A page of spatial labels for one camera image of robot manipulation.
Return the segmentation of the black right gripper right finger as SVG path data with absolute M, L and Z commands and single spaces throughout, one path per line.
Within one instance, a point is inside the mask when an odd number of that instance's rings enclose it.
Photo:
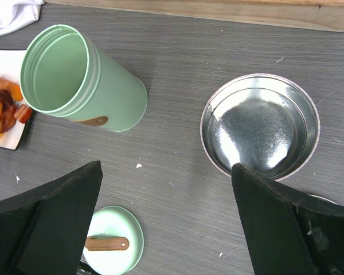
M 255 274 L 344 274 L 344 206 L 240 163 L 231 176 Z

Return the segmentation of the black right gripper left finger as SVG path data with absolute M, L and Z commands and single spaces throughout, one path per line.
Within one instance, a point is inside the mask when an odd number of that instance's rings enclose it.
M 76 274 L 99 195 L 100 161 L 0 201 L 0 274 Z

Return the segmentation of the white square plate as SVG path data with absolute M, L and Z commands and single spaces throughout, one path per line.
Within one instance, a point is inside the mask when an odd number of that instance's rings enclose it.
M 19 84 L 21 65 L 25 53 L 26 50 L 0 50 L 0 77 Z M 31 122 L 31 119 L 26 124 L 17 122 L 12 129 L 5 132 L 0 137 L 0 148 L 12 151 L 18 150 L 24 136 L 30 129 L 29 124 Z

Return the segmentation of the white cloth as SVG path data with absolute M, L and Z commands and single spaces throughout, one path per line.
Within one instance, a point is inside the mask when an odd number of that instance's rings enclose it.
M 0 36 L 15 32 L 39 20 L 45 1 L 0 0 Z

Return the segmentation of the mint green tin canister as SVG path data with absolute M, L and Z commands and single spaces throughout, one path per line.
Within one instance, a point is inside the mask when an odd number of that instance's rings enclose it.
M 53 25 L 29 44 L 19 78 L 39 113 L 123 132 L 147 109 L 144 84 L 77 29 Z

